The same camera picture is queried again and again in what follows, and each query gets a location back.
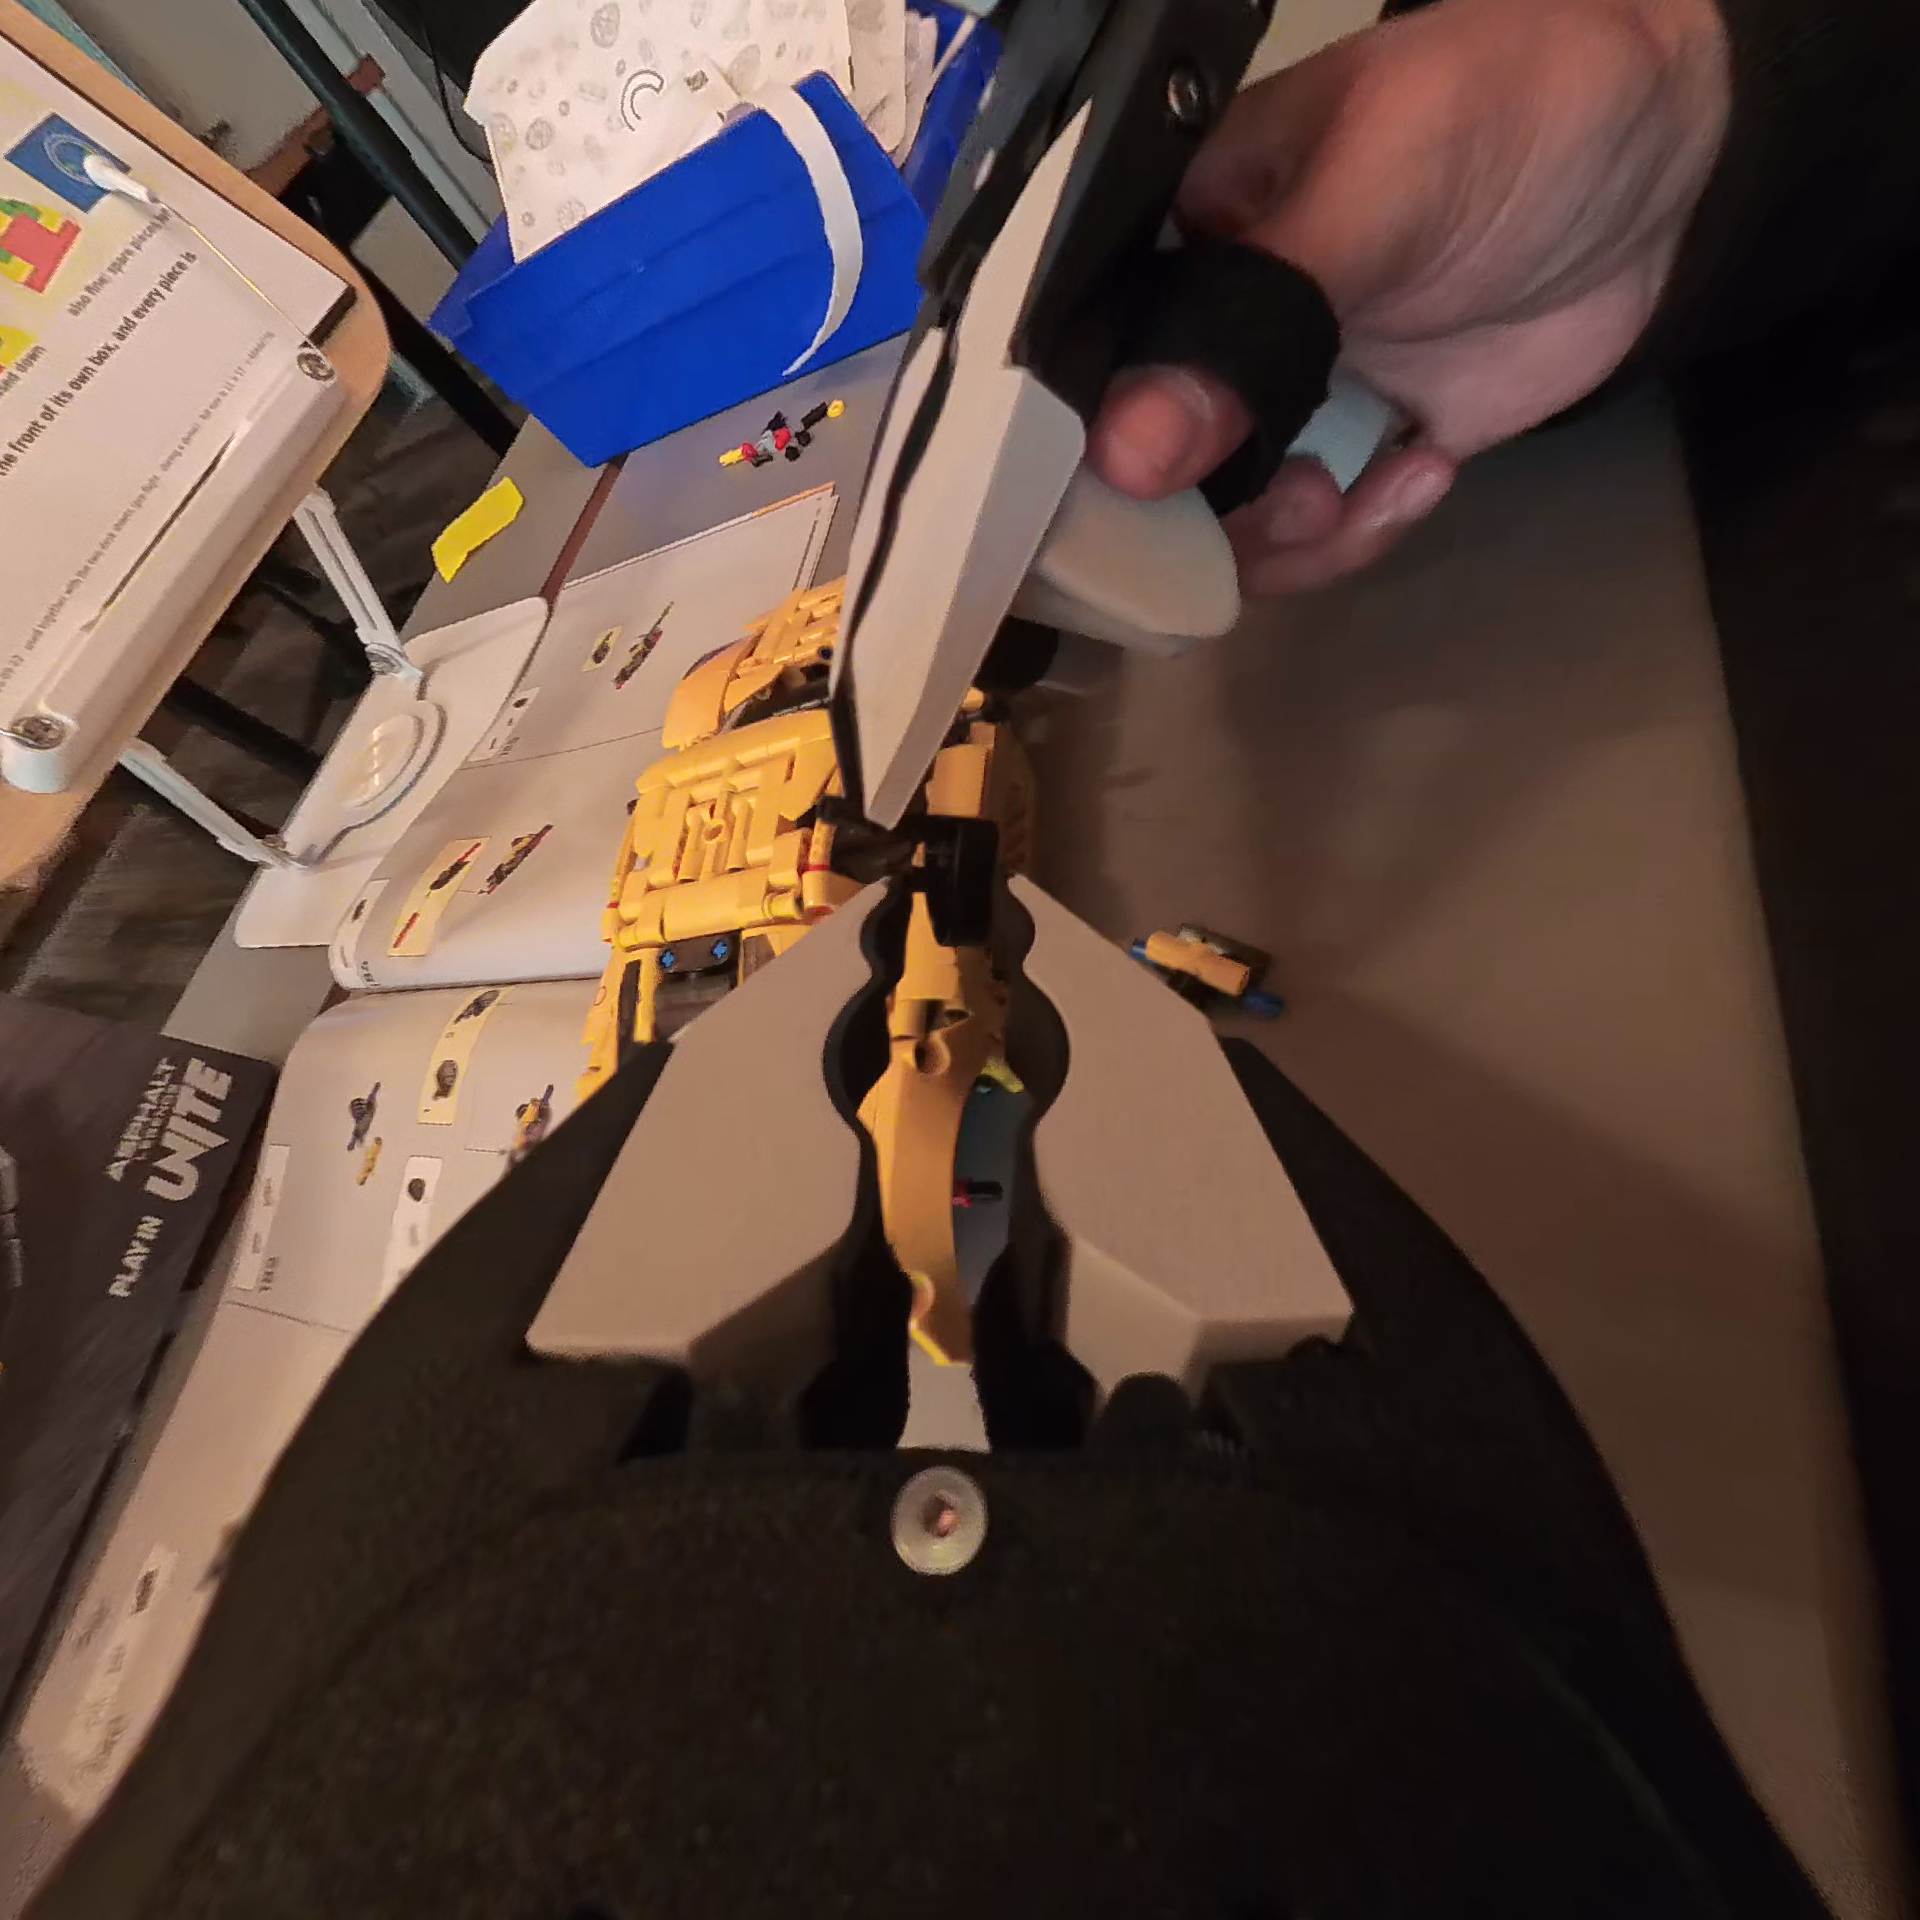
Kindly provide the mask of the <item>cluster of small coloured pins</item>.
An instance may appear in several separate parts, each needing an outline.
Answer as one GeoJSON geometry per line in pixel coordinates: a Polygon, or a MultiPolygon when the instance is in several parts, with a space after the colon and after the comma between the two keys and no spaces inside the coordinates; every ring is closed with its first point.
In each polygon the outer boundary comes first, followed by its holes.
{"type": "Polygon", "coordinates": [[[812,405],[804,414],[791,416],[786,412],[771,414],[755,439],[733,442],[718,454],[723,468],[760,468],[768,464],[795,464],[813,442],[819,429],[846,414],[848,405],[840,397],[830,397],[812,405]]]}

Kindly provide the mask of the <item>blue plastic bin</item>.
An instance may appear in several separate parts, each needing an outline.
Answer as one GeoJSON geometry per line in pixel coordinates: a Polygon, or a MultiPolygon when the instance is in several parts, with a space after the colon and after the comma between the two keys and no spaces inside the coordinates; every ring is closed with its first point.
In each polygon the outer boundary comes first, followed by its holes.
{"type": "Polygon", "coordinates": [[[1000,33],[964,7],[904,4],[907,125],[896,167],[930,223],[1000,58],[1000,33]]]}
{"type": "MultiPolygon", "coordinates": [[[[848,169],[867,248],[844,327],[802,370],[813,373],[911,327],[926,220],[839,87],[812,74],[797,89],[848,169]]],[[[755,105],[525,260],[498,222],[430,327],[598,465],[797,376],[784,368],[827,290],[808,177],[755,105]]]]}

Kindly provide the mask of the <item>black brick connector with pins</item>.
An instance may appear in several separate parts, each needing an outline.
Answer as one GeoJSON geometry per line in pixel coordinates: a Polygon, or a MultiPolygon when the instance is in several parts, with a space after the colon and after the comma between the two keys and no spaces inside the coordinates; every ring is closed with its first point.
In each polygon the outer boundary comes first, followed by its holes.
{"type": "Polygon", "coordinates": [[[992,937],[1000,829],[992,818],[926,814],[919,820],[919,893],[940,946],[982,949],[992,937]]]}

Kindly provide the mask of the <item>yellow tape piece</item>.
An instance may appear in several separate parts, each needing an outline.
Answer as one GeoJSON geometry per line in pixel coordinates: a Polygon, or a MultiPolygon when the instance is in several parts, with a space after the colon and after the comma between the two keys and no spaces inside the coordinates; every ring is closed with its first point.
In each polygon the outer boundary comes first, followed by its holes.
{"type": "Polygon", "coordinates": [[[502,536],[523,509],[518,484],[502,476],[494,479],[469,506],[443,525],[430,544],[436,575],[451,584],[474,556],[502,536]]]}

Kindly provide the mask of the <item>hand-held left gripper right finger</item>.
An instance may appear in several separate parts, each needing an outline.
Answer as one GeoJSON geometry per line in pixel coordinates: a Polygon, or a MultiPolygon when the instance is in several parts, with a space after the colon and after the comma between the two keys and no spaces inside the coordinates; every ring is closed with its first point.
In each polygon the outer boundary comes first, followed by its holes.
{"type": "Polygon", "coordinates": [[[1210,1018],[1034,880],[992,953],[1028,1108],[976,1297],[990,1445],[1076,1445],[1139,1376],[1197,1404],[1221,1367],[1341,1340],[1354,1295],[1210,1018]]]}

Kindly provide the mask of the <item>dark printed cardboard box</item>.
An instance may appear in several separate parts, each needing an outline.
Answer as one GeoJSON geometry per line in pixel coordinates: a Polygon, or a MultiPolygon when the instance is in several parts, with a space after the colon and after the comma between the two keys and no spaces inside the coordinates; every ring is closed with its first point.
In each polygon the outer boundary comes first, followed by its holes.
{"type": "Polygon", "coordinates": [[[277,1070],[2,999],[2,1703],[29,1676],[277,1070]]]}

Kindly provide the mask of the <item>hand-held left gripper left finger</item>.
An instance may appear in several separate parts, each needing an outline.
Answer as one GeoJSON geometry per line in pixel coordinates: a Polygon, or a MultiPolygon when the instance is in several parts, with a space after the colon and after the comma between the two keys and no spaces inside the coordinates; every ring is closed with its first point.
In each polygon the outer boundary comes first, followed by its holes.
{"type": "Polygon", "coordinates": [[[560,1360],[648,1360],[802,1442],[904,1425],[904,1273],[856,1108],[888,1063],[904,897],[876,882],[698,1015],[533,1326],[560,1360]]]}

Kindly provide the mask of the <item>white patterned paper bag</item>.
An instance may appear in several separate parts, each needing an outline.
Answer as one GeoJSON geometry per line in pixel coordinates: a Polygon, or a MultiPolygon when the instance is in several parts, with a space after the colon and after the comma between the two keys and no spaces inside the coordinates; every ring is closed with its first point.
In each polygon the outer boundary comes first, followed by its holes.
{"type": "Polygon", "coordinates": [[[930,65],[902,1],[538,1],[475,58],[466,109],[525,260],[812,74],[898,157],[930,65]]]}

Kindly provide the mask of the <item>person's right forearm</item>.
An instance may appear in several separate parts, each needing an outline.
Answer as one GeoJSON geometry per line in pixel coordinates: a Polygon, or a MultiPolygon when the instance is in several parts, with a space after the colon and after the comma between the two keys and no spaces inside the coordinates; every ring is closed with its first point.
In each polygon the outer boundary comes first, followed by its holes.
{"type": "Polygon", "coordinates": [[[1623,376],[1756,346],[1916,252],[1918,4],[1719,1],[1731,109],[1623,376]]]}

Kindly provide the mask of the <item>yellow toy brick car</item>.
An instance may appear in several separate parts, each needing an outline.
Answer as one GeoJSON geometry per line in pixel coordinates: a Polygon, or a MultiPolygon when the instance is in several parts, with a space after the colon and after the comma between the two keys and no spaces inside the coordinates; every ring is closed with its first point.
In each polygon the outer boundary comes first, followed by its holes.
{"type": "MultiPolygon", "coordinates": [[[[607,966],[582,1025],[578,1097],[643,1042],[746,983],[861,885],[827,868],[846,807],[830,671],[846,582],[794,592],[694,662],[667,701],[660,753],[640,772],[604,911],[607,966]]],[[[963,695],[898,829],[926,814],[992,818],[999,878],[1022,871],[1034,772],[1010,698],[984,666],[963,695]]],[[[907,1329],[936,1362],[973,1356],[952,1216],[992,1185],[958,1167],[982,1080],[1020,1090],[1003,1053],[1007,984],[990,949],[946,949],[907,874],[902,961],[886,1004],[888,1063],[856,1117],[878,1150],[883,1228],[915,1287],[907,1329]]]]}

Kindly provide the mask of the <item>person's right hand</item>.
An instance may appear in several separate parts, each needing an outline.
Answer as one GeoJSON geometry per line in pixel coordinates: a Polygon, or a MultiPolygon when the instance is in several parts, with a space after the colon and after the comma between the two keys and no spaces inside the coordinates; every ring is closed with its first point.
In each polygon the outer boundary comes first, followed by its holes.
{"type": "Polygon", "coordinates": [[[1284,461],[1227,516],[1246,596],[1366,569],[1460,468],[1621,368],[1733,100],[1704,1],[1445,1],[1248,87],[1192,157],[1182,237],[1262,248],[1330,298],[1341,362],[1406,439],[1341,489],[1284,461]]]}

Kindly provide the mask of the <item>open instruction booklet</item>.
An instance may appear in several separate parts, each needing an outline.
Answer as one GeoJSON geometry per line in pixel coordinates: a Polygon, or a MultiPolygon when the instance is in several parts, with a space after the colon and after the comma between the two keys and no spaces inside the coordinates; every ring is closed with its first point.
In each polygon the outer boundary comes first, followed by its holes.
{"type": "Polygon", "coordinates": [[[268,874],[242,946],[314,943],[343,1001],[290,1046],[230,1264],[5,1767],[5,1916],[104,1800],[202,1631],[274,1461],[428,1247],[576,1108],[607,873],[679,678],[794,590],[848,519],[826,479],[688,493],[552,599],[424,637],[504,666],[344,862],[268,874]]]}

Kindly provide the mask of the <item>yellow and black brick subassembly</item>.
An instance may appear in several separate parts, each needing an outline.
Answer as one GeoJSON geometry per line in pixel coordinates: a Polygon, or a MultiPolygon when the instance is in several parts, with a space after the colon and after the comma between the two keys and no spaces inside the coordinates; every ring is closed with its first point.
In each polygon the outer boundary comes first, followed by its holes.
{"type": "Polygon", "coordinates": [[[1271,953],[1232,935],[1188,921],[1133,940],[1128,953],[1206,1017],[1284,1012],[1284,999],[1266,986],[1271,953]]]}

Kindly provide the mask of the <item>white paper strip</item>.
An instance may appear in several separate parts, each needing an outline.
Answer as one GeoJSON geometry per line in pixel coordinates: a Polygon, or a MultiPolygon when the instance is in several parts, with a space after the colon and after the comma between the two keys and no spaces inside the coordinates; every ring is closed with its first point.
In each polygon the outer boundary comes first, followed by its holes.
{"type": "Polygon", "coordinates": [[[779,125],[807,174],[821,210],[822,240],[830,255],[830,290],[822,317],[807,346],[784,368],[786,376],[795,376],[844,327],[856,298],[867,248],[848,169],[821,113],[799,96],[797,87],[788,85],[768,87],[758,96],[758,106],[779,125]]]}

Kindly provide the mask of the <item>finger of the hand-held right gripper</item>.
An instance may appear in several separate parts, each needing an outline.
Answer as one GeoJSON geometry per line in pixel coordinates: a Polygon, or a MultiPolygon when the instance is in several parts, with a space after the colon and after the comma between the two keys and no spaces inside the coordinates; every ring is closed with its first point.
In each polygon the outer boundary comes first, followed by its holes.
{"type": "Polygon", "coordinates": [[[958,334],[915,324],[860,495],[830,674],[846,782],[923,780],[963,698],[958,334]]]}
{"type": "Polygon", "coordinates": [[[898,825],[1085,456],[1118,366],[1102,109],[996,74],[927,234],[854,519],[854,804],[898,825]]]}

